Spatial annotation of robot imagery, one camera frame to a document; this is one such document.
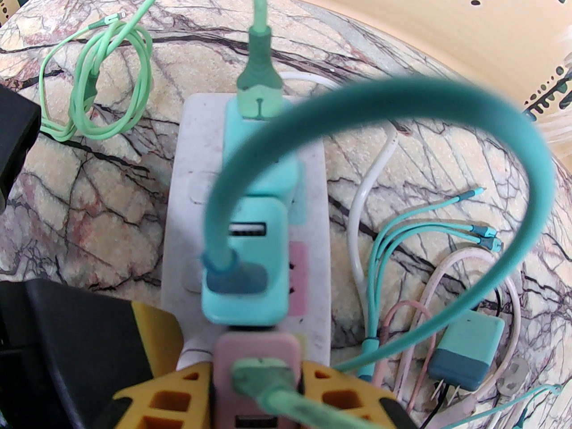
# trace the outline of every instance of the white power strip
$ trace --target white power strip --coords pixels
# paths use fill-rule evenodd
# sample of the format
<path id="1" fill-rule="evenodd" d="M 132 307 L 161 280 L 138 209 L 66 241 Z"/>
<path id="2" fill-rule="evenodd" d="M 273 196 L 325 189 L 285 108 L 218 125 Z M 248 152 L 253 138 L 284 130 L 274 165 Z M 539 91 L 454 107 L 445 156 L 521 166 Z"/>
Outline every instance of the white power strip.
<path id="1" fill-rule="evenodd" d="M 179 368 L 211 360 L 226 329 L 201 311 L 204 206 L 223 158 L 225 107 L 234 94 L 194 94 L 183 108 L 165 227 L 161 306 L 178 319 L 185 346 Z M 295 102 L 299 99 L 288 97 Z M 331 269 L 324 147 L 298 151 L 303 182 L 290 208 L 290 312 L 278 329 L 300 337 L 304 358 L 329 365 Z"/>

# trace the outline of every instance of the teal wall charger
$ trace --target teal wall charger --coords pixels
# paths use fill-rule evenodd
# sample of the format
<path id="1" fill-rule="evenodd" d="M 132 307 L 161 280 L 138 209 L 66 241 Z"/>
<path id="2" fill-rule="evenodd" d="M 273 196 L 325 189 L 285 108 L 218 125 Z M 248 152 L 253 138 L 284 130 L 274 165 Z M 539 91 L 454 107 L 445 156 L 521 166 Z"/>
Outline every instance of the teal wall charger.
<path id="1" fill-rule="evenodd" d="M 468 310 L 447 327 L 429 361 L 434 380 L 476 391 L 495 357 L 505 322 Z"/>
<path id="2" fill-rule="evenodd" d="M 284 108 L 291 106 L 283 100 Z M 245 141 L 266 125 L 266 121 L 244 119 L 237 98 L 230 99 L 225 111 L 223 166 Z M 295 153 L 287 155 L 256 178 L 246 196 L 241 198 L 233 213 L 229 242 L 241 261 L 237 271 L 244 274 L 243 278 L 228 278 L 212 271 L 204 273 L 202 311 L 210 322 L 272 326 L 288 314 L 289 210 L 301 178 L 302 163 Z"/>
<path id="3" fill-rule="evenodd" d="M 265 285 L 258 292 L 230 294 L 209 283 L 204 274 L 202 312 L 214 324 L 272 326 L 288 313 L 290 266 L 288 210 L 276 198 L 242 198 L 231 223 L 229 242 L 243 263 L 258 265 Z M 221 281 L 232 281 L 222 278 Z"/>

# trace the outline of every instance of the marble surface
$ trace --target marble surface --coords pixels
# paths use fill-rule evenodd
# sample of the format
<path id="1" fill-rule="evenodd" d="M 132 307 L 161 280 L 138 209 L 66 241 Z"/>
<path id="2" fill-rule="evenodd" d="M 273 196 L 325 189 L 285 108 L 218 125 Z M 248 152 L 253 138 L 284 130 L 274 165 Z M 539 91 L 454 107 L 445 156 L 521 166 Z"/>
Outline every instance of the marble surface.
<path id="1" fill-rule="evenodd" d="M 143 0 L 31 0 L 0 30 L 0 81 L 38 100 L 39 64 L 64 37 L 106 14 L 133 14 Z M 40 277 L 159 304 L 166 202 L 184 99 L 195 92 L 232 92 L 245 65 L 250 0 L 158 0 L 141 25 L 155 48 L 153 91 L 138 126 L 108 141 L 80 137 L 59 144 L 40 137 L 0 217 L 0 276 Z M 280 70 L 319 73 L 333 80 L 420 72 L 455 77 L 399 41 L 345 17 L 293 0 L 270 0 L 274 60 Z M 66 116 L 75 59 L 85 37 L 69 43 L 47 68 L 49 113 Z M 135 52 L 121 47 L 104 63 L 93 111 L 109 122 L 126 109 L 137 74 Z M 291 82 L 286 91 L 317 92 Z M 372 237 L 389 216 L 480 185 L 478 198 L 441 210 L 444 219 L 490 223 L 511 240 L 526 205 L 527 183 L 513 156 L 481 133 L 440 121 L 400 121 L 400 144 L 366 204 L 360 247 L 364 261 Z M 325 140 L 332 248 L 333 359 L 349 357 L 363 339 L 352 284 L 345 227 L 361 177 L 384 142 L 380 129 Z M 517 353 L 531 366 L 527 386 L 570 381 L 572 358 L 572 227 L 570 174 L 555 164 L 558 191 L 552 216 L 535 249 L 513 274 L 523 306 Z M 383 312 L 398 299 L 418 297 L 435 265 L 461 243 L 438 235 L 415 237 L 395 252 L 384 277 Z M 438 310 L 485 269 L 466 262 L 445 278 Z M 508 298 L 502 316 L 510 323 Z M 493 313 L 494 298 L 482 305 Z M 401 312 L 392 334 L 411 313 Z M 423 349 L 416 351 L 416 370 Z M 429 380 L 422 395 L 431 388 Z M 498 399 L 491 393 L 479 409 Z M 528 427 L 564 429 L 572 421 L 572 385 L 559 398 L 543 396 Z M 417 421 L 433 407 L 418 399 Z M 481 427 L 475 423 L 472 427 Z"/>

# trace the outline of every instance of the white power plug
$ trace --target white power plug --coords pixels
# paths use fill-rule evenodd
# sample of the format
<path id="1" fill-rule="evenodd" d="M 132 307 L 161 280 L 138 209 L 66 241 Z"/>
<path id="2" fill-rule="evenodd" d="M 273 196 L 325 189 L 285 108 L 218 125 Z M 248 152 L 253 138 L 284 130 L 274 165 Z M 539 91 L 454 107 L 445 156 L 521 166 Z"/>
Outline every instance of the white power plug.
<path id="1" fill-rule="evenodd" d="M 500 376 L 496 388 L 503 396 L 512 397 L 523 387 L 529 372 L 530 368 L 527 361 L 522 357 L 515 357 L 505 373 Z"/>

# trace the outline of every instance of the black cable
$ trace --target black cable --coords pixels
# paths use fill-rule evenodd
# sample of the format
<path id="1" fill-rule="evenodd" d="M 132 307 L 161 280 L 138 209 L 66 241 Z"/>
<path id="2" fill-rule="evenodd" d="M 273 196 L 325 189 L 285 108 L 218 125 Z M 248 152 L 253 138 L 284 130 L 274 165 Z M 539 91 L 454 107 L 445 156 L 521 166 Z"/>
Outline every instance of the black cable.
<path id="1" fill-rule="evenodd" d="M 499 292 L 499 290 L 497 288 L 495 288 L 495 294 L 496 294 L 496 317 L 499 317 L 501 315 L 501 293 Z"/>
<path id="2" fill-rule="evenodd" d="M 497 288 L 495 288 L 495 295 L 496 295 L 496 317 L 499 317 L 501 315 L 501 308 L 502 308 L 502 302 L 501 302 L 501 293 L 499 292 L 499 290 Z M 480 307 L 480 302 L 476 305 L 476 307 L 473 307 L 471 310 L 473 311 L 478 311 Z"/>
<path id="3" fill-rule="evenodd" d="M 421 425 L 421 427 L 419 427 L 419 429 L 425 429 L 425 427 L 427 427 L 429 422 L 431 422 L 431 420 L 435 417 L 435 415 L 437 415 L 437 412 L 441 409 L 441 407 L 443 407 L 443 404 L 445 403 L 445 399 L 447 399 L 447 392 L 449 392 L 450 386 L 451 386 L 450 384 L 445 385 L 445 388 L 443 389 L 443 391 L 441 391 L 441 394 L 439 394 L 439 399 L 437 400 L 437 405 L 435 406 L 433 411 L 431 413 L 429 413 L 429 416 L 427 417 L 427 419 L 425 421 L 423 421 L 423 424 Z"/>

